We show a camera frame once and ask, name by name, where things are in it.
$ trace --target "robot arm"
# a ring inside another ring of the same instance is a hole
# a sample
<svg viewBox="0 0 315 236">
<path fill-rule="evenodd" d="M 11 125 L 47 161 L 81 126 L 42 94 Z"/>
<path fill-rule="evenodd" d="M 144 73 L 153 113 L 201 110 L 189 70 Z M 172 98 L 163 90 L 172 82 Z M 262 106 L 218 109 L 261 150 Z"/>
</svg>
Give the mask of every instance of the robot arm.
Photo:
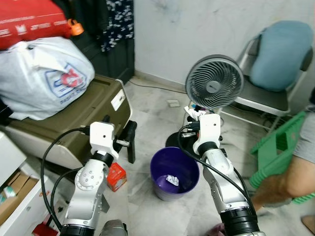
<svg viewBox="0 0 315 236">
<path fill-rule="evenodd" d="M 199 121 L 199 137 L 193 145 L 194 152 L 243 190 L 231 161 L 219 149 L 220 116 L 202 115 Z M 204 166 L 203 175 L 211 188 L 211 195 L 228 236 L 265 236 L 265 233 L 259 230 L 257 216 L 253 214 L 249 203 L 239 190 L 206 166 Z"/>
<path fill-rule="evenodd" d="M 118 154 L 113 149 L 114 125 L 94 122 L 90 125 L 93 157 L 78 171 L 61 236 L 93 236 L 106 188 L 108 169 Z"/>
</svg>

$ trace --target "small red box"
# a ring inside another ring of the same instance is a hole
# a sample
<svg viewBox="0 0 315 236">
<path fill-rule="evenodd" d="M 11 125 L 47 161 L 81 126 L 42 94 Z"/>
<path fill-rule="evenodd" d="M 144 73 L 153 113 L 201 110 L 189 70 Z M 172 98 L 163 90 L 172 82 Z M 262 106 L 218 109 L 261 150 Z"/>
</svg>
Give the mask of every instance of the small red box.
<svg viewBox="0 0 315 236">
<path fill-rule="evenodd" d="M 107 176 L 108 187 L 116 192 L 127 181 L 126 171 L 117 163 L 109 168 Z"/>
<path fill-rule="evenodd" d="M 49 228 L 47 225 L 43 223 L 36 226 L 33 231 L 33 235 L 35 236 L 57 236 L 58 232 Z"/>
</svg>

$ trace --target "tiled floor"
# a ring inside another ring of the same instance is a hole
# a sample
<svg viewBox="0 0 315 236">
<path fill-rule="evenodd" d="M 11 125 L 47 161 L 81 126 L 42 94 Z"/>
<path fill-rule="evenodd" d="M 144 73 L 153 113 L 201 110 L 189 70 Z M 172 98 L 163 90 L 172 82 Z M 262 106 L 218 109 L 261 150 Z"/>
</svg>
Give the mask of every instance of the tiled floor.
<svg viewBox="0 0 315 236">
<path fill-rule="evenodd" d="M 133 80 L 138 84 L 159 84 Z M 111 219 L 120 218 L 127 223 L 130 236 L 203 236 L 206 231 L 220 222 L 210 187 L 202 174 L 197 186 L 181 199 L 164 202 L 153 192 L 150 177 L 150 160 L 154 153 L 165 146 L 167 137 L 179 130 L 183 123 L 183 107 L 189 103 L 185 94 L 155 88 L 143 88 L 126 84 L 126 93 L 133 108 L 131 119 L 137 121 L 136 162 L 129 164 L 126 150 L 120 153 L 119 164 L 127 171 L 127 183 L 116 193 L 107 189 L 105 196 L 111 208 L 102 214 L 98 235 L 102 225 Z M 170 108 L 166 100 L 177 99 L 181 107 Z M 258 119 L 257 115 L 243 113 Z M 262 128 L 222 115 L 221 129 L 229 159 L 239 172 L 250 177 L 256 171 L 256 161 L 250 148 L 266 133 Z M 315 200 L 302 205 L 290 204 L 276 209 L 267 209 L 259 217 L 259 226 L 267 236 L 311 236 L 302 225 L 300 217 L 315 213 Z"/>
</svg>

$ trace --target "white plastic bag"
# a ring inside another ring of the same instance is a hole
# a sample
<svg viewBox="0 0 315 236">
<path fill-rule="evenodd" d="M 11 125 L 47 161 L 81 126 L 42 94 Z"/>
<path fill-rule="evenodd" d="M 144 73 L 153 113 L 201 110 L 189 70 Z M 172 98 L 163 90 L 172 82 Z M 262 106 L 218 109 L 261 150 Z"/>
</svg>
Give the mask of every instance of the white plastic bag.
<svg viewBox="0 0 315 236">
<path fill-rule="evenodd" d="M 15 119 L 56 114 L 85 92 L 94 75 L 89 60 L 62 37 L 23 41 L 0 52 L 0 98 Z"/>
</svg>

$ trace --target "fan grille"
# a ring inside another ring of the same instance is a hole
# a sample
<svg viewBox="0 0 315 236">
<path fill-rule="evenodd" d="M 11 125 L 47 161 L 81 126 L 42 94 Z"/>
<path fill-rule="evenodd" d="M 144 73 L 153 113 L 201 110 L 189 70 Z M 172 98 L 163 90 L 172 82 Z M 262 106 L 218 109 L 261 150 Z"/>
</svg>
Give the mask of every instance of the fan grille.
<svg viewBox="0 0 315 236">
<path fill-rule="evenodd" d="M 186 92 L 198 106 L 213 109 L 233 102 L 243 89 L 241 69 L 230 58 L 215 55 L 203 58 L 186 79 Z"/>
</svg>

